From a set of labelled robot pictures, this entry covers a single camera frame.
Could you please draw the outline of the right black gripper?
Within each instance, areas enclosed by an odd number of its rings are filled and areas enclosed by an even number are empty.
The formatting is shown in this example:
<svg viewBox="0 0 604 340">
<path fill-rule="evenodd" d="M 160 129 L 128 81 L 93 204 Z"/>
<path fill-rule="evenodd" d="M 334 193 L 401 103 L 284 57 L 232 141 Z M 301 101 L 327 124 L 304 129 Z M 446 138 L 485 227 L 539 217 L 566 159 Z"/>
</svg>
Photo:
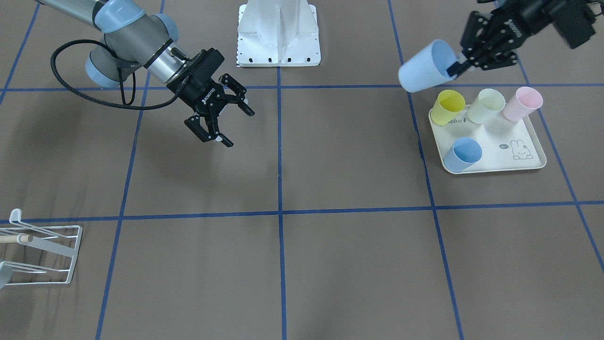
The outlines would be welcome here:
<svg viewBox="0 0 604 340">
<path fill-rule="evenodd" d="M 236 104 L 246 115 L 254 116 L 254 110 L 246 101 L 247 89 L 229 74 L 221 75 L 218 78 L 222 85 L 214 82 L 212 76 L 225 60 L 224 56 L 214 48 L 201 50 L 192 59 L 186 59 L 181 54 L 177 54 L 177 56 L 184 61 L 184 64 L 175 77 L 166 84 L 166 87 L 174 93 L 174 96 L 166 102 L 166 105 L 170 105 L 177 99 L 183 101 L 198 113 L 185 119 L 184 125 L 201 142 L 214 141 L 231 148 L 234 144 L 220 132 L 216 117 L 205 115 L 209 114 L 211 107 L 218 110 L 218 115 L 222 113 L 226 104 L 219 103 L 211 97 L 214 94 L 223 93 L 222 87 L 226 85 L 233 94 L 221 94 L 221 101 Z"/>
</svg>

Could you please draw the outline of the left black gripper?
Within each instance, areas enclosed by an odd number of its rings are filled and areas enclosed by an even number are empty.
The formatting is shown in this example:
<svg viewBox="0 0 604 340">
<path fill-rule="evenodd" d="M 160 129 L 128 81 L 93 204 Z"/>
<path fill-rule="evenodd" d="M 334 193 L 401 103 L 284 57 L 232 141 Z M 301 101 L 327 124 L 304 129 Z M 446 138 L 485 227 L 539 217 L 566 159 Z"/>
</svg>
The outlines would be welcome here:
<svg viewBox="0 0 604 340">
<path fill-rule="evenodd" d="M 549 0 L 505 0 L 490 13 L 471 12 L 460 41 L 461 54 L 447 75 L 515 65 L 515 51 L 552 23 L 545 10 L 548 4 Z"/>
</svg>

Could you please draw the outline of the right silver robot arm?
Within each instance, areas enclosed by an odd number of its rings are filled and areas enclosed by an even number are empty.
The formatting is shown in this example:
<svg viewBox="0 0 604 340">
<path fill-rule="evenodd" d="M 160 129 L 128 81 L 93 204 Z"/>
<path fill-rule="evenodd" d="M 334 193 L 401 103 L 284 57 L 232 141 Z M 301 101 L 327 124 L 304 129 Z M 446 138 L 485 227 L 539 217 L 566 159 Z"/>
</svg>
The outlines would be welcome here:
<svg viewBox="0 0 604 340">
<path fill-rule="evenodd" d="M 72 93 L 100 105 L 134 111 L 156 110 L 180 100 L 194 112 L 184 124 L 199 140 L 220 142 L 229 148 L 233 142 L 218 125 L 225 107 L 237 105 L 248 116 L 254 115 L 245 98 L 246 88 L 235 78 L 224 74 L 218 82 L 213 80 L 224 56 L 214 48 L 188 56 L 177 45 L 178 30 L 170 17 L 149 16 L 131 0 L 42 0 L 41 4 L 103 33 L 99 41 L 71 41 L 52 54 L 51 69 L 55 78 Z M 144 68 L 173 93 L 173 98 L 159 105 L 134 106 L 126 100 L 122 103 L 102 101 L 76 90 L 59 75 L 56 61 L 62 51 L 78 44 L 95 45 L 85 69 L 97 85 L 123 89 L 124 81 Z"/>
</svg>

